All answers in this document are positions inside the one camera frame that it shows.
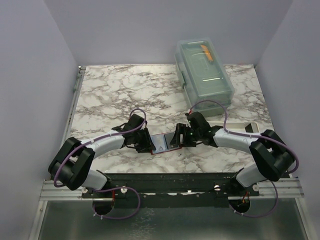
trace metal frame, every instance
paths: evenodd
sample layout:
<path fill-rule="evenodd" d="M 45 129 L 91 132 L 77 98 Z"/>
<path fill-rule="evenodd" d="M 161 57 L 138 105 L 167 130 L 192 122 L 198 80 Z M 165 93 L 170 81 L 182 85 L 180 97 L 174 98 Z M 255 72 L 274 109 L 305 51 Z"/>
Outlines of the metal frame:
<path fill-rule="evenodd" d="M 76 111 L 77 102 L 80 95 L 80 90 L 82 87 L 82 83 L 84 80 L 86 67 L 79 66 L 79 73 L 77 75 L 76 83 L 74 86 L 74 95 L 72 99 L 72 104 L 70 107 L 67 123 L 64 129 L 63 138 L 61 141 L 61 145 L 68 138 L 71 125 L 74 119 L 74 113 Z M 295 198 L 298 211 L 300 213 L 300 217 L 302 220 L 302 224 L 304 230 L 306 232 L 307 238 L 309 240 L 317 240 L 317 233 L 314 228 L 314 224 L 311 220 L 306 201 L 304 199 L 303 189 L 300 185 L 300 181 L 298 178 L 281 178 L 278 182 L 275 182 L 275 185 L 278 190 L 279 198 Z M 251 199 L 273 199 L 275 198 L 274 187 L 269 181 L 259 182 L 257 184 L 257 190 L 260 193 L 260 196 L 251 196 Z M 45 180 L 42 186 L 39 203 L 37 207 L 37 211 L 34 217 L 33 225 L 31 228 L 31 232 L 29 235 L 29 240 L 38 240 L 41 232 L 42 223 L 45 217 L 46 208 L 48 201 L 92 201 L 92 199 L 87 198 L 83 199 L 82 189 L 78 188 L 75 191 L 70 191 L 66 187 L 55 188 L 53 186 L 53 181 Z M 241 197 L 229 197 L 229 200 L 239 199 Z M 111 198 L 95 198 L 97 201 L 112 201 Z"/>
<path fill-rule="evenodd" d="M 274 182 L 279 198 L 297 199 L 303 198 L 304 193 L 298 178 L 280 178 L 279 181 Z M 44 181 L 41 190 L 40 201 L 106 201 L 111 202 L 112 198 L 82 198 L 82 189 L 71 191 L 67 187 L 56 188 L 52 180 Z M 251 196 L 250 199 L 274 199 L 276 196 L 274 186 L 270 181 L 258 182 L 254 189 L 259 191 L 259 196 Z M 152 192 L 145 193 L 146 195 L 154 194 Z M 201 192 L 186 192 L 186 194 L 201 194 Z M 241 199 L 243 196 L 230 196 L 229 200 Z"/>

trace cable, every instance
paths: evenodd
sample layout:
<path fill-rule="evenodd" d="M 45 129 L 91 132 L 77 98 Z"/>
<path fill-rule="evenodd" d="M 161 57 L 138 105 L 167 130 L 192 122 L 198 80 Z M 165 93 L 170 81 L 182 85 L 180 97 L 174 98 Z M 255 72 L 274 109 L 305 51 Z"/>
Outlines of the cable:
<path fill-rule="evenodd" d="M 200 104 L 200 103 L 203 103 L 203 102 L 212 102 L 212 103 L 215 103 L 215 104 L 218 104 L 220 107 L 223 108 L 223 111 L 224 111 L 224 121 L 223 121 L 223 129 L 229 133 L 229 134 L 233 134 L 233 135 L 237 135 L 237 136 L 241 136 L 241 137 L 250 137 L 250 138 L 259 138 L 259 139 L 264 139 L 264 140 L 268 140 L 270 142 L 273 142 L 275 144 L 278 144 L 279 146 L 285 148 L 286 150 L 289 151 L 289 153 L 293 156 L 293 158 L 295 159 L 295 167 L 291 170 L 291 171 L 288 171 L 287 173 L 288 174 L 292 174 L 294 173 L 298 167 L 299 167 L 299 159 L 298 159 L 298 156 L 297 154 L 293 151 L 292 148 L 288 147 L 287 145 L 283 144 L 282 142 L 279 142 L 277 140 L 274 140 L 270 137 L 267 137 L 267 136 L 261 136 L 261 135 L 254 135 L 254 134 L 246 134 L 246 133 L 242 133 L 242 132 L 235 132 L 235 131 L 230 131 L 226 128 L 226 124 L 227 124 L 227 119 L 228 119 L 228 113 L 227 113 L 227 109 L 225 108 L 225 106 L 223 106 L 221 103 L 217 102 L 217 101 L 214 101 L 214 100 L 202 100 L 202 101 L 199 101 L 197 102 L 196 104 L 194 104 L 191 108 L 190 108 L 190 111 L 189 111 L 189 114 L 191 113 L 192 109 Z"/>
<path fill-rule="evenodd" d="M 115 201 L 116 201 L 116 193 L 115 193 L 115 191 L 112 191 L 112 201 L 113 201 L 113 204 L 115 204 Z"/>
<path fill-rule="evenodd" d="M 245 203 L 245 198 L 246 198 L 246 196 L 249 194 L 249 192 L 248 191 L 246 191 L 245 192 L 245 195 L 243 196 L 243 198 L 242 198 L 242 203 Z"/>
<path fill-rule="evenodd" d="M 128 189 L 128 190 L 131 190 L 133 191 L 137 198 L 138 198 L 138 205 L 136 206 L 136 209 L 134 210 L 133 213 L 127 215 L 127 216 L 121 216 L 121 217 L 113 217 L 113 216 L 106 216 L 106 215 L 99 215 L 97 214 L 96 212 L 96 209 L 95 209 L 95 205 L 93 205 L 92 207 L 92 210 L 94 212 L 94 217 L 95 216 L 99 216 L 101 219 L 111 219 L 111 220 L 124 220 L 124 219 L 128 219 L 128 218 L 131 218 L 132 216 L 134 216 L 135 214 L 137 214 L 137 212 L 139 211 L 140 209 L 140 205 L 141 205 L 141 199 L 140 199 L 140 196 L 139 196 L 139 193 L 137 192 L 137 190 L 135 190 L 134 188 L 132 187 L 129 187 L 129 186 L 119 186 L 119 187 L 115 187 L 115 188 L 110 188 L 110 189 L 106 189 L 106 190 L 95 190 L 93 189 L 93 191 L 97 192 L 97 193 L 107 193 L 107 192 L 111 192 L 111 191 L 115 191 L 115 190 L 119 190 L 119 189 Z"/>
<path fill-rule="evenodd" d="M 278 191 L 277 191 L 277 188 L 276 188 L 276 185 L 274 184 L 273 181 L 270 181 L 270 183 L 272 183 L 273 187 L 274 187 L 274 191 L 275 191 L 275 202 L 274 202 L 274 205 L 273 207 L 271 208 L 270 211 L 266 212 L 266 213 L 263 213 L 263 214 L 260 214 L 260 215 L 248 215 L 248 214 L 245 214 L 243 212 L 238 212 L 236 211 L 230 204 L 230 208 L 233 210 L 233 212 L 235 214 L 238 214 L 240 216 L 243 216 L 243 217 L 247 217 L 247 218 L 252 218 L 252 219 L 257 219 L 257 218 L 263 218 L 263 217 L 266 217 L 270 214 L 272 214 L 275 210 L 276 210 L 276 207 L 278 206 L 278 202 L 279 202 L 279 195 L 278 195 Z"/>
<path fill-rule="evenodd" d="M 60 167 L 59 167 L 58 170 L 56 171 L 55 176 L 54 176 L 54 179 L 53 179 L 53 185 L 54 185 L 56 188 L 61 188 L 61 187 L 65 186 L 64 184 L 61 184 L 61 185 L 58 185 L 58 184 L 57 184 L 57 180 L 58 180 L 59 174 L 61 173 L 62 168 L 64 167 L 64 165 L 66 164 L 66 162 L 69 160 L 69 158 L 70 158 L 76 151 L 78 151 L 79 149 L 81 149 L 82 147 L 87 146 L 87 145 L 89 145 L 89 144 L 92 144 L 93 142 L 99 141 L 99 140 L 101 140 L 101 139 L 105 139 L 105 138 L 111 137 L 111 135 L 112 135 L 112 136 L 124 135 L 124 134 L 128 134 L 128 133 L 132 133 L 132 132 L 134 132 L 134 131 L 139 130 L 140 128 L 142 128 L 142 126 L 147 122 L 146 112 L 143 111 L 143 110 L 140 109 L 140 108 L 135 108 L 135 109 L 133 109 L 133 110 L 130 112 L 129 117 L 131 117 L 132 114 L 133 114 L 133 112 L 135 112 L 135 111 L 141 111 L 141 112 L 143 113 L 143 115 L 144 115 L 143 122 L 142 122 L 139 126 L 137 126 L 136 128 L 134 128 L 134 129 L 132 129 L 132 130 L 129 130 L 129 131 L 123 131 L 123 132 L 117 132 L 117 133 L 114 133 L 114 134 L 102 135 L 102 136 L 99 136 L 99 137 L 93 139 L 92 141 L 88 141 L 88 142 L 86 142 L 86 143 L 81 144 L 80 146 L 77 146 L 74 150 L 72 150 L 72 151 L 68 154 L 68 156 L 65 157 L 65 159 L 64 159 L 63 162 L 61 163 Z"/>

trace transparent plastic container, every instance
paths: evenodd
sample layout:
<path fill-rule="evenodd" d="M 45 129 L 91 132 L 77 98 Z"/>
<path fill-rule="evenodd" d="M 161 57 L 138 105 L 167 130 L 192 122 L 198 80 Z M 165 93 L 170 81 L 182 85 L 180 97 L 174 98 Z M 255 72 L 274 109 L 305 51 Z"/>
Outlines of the transparent plastic container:
<path fill-rule="evenodd" d="M 202 100 L 218 101 L 226 108 L 231 105 L 235 89 L 209 38 L 179 41 L 175 60 L 189 108 Z M 223 113 L 213 102 L 200 103 L 194 111 L 205 117 Z"/>

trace marble countertop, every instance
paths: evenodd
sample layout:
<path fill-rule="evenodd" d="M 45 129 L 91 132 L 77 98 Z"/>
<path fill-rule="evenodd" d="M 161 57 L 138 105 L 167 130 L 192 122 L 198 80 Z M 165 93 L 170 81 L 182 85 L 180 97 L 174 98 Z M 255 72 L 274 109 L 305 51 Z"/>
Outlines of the marble countertop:
<path fill-rule="evenodd" d="M 231 122 L 258 123 L 273 129 L 253 65 L 225 65 L 235 88 L 228 108 Z M 174 65 L 88 66 L 71 125 L 72 137 L 102 135 L 128 121 L 132 109 L 147 114 L 151 135 L 172 132 L 185 123 L 187 105 Z M 222 115 L 207 121 L 223 121 Z M 201 173 L 236 172 L 253 163 L 244 152 L 205 145 L 151 155 L 134 149 L 113 150 L 95 159 L 91 169 L 106 173 Z"/>

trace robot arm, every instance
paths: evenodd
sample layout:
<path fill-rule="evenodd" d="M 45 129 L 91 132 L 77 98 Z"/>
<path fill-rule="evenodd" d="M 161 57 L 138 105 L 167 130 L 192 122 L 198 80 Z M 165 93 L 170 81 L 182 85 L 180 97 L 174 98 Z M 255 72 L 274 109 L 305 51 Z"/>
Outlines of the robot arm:
<path fill-rule="evenodd" d="M 253 137 L 247 136 L 247 133 L 243 134 L 246 136 L 241 136 L 228 133 L 222 126 L 210 126 L 199 112 L 187 115 L 187 120 L 190 127 L 178 123 L 170 145 L 195 147 L 201 141 L 207 146 L 232 148 L 252 154 L 255 163 L 241 169 L 231 179 L 231 184 L 236 189 L 247 188 L 266 179 L 278 181 L 295 161 L 284 147 L 273 141 L 254 137 L 260 135 L 284 144 L 272 130 L 255 133 Z"/>
<path fill-rule="evenodd" d="M 188 115 L 187 120 L 190 126 L 182 123 L 176 125 L 174 136 L 169 143 L 171 147 L 196 147 L 197 142 L 201 141 L 207 146 L 233 148 L 252 154 L 255 163 L 239 170 L 230 179 L 231 188 L 235 191 L 242 191 L 252 184 L 265 179 L 277 181 L 295 161 L 285 148 L 271 141 L 257 137 L 229 134 L 221 126 L 210 126 L 199 112 L 193 112 Z M 129 145 L 133 145 L 133 148 L 138 153 L 150 153 L 156 149 L 146 127 L 124 135 L 112 135 L 135 129 L 140 126 L 142 121 L 142 117 L 133 114 L 129 121 L 123 124 L 123 127 L 114 127 L 109 132 L 111 134 L 110 137 L 92 141 L 91 144 L 80 148 L 73 155 L 73 157 L 77 157 L 77 160 L 68 160 L 62 167 L 62 171 L 58 176 L 59 181 L 70 190 L 75 190 L 80 186 L 96 190 L 103 189 L 108 177 L 100 171 L 90 170 L 92 161 L 95 158 Z M 283 143 L 272 130 L 255 133 L 256 135 L 262 135 Z M 50 164 L 49 173 L 54 177 L 68 154 L 82 143 L 87 143 L 91 140 L 79 141 L 74 137 L 67 139 Z"/>
<path fill-rule="evenodd" d="M 128 132 L 141 125 L 143 118 L 133 114 L 129 121 L 122 126 L 114 127 L 106 137 L 100 140 L 93 141 L 93 139 L 77 140 L 74 137 L 68 138 L 60 148 L 59 152 L 51 162 L 48 171 L 52 177 L 56 175 L 59 167 L 64 159 L 78 146 L 83 143 L 92 142 L 83 146 L 76 151 L 72 157 L 77 158 L 76 161 L 69 159 L 58 176 L 58 180 L 67 186 L 70 190 L 76 190 L 80 186 L 101 190 L 108 178 L 100 171 L 91 170 L 92 161 L 109 151 L 121 149 L 125 146 L 134 144 L 134 148 L 138 153 L 148 153 L 155 150 L 148 128 L 138 129 L 131 133 L 124 135 L 112 135 L 120 132 Z"/>

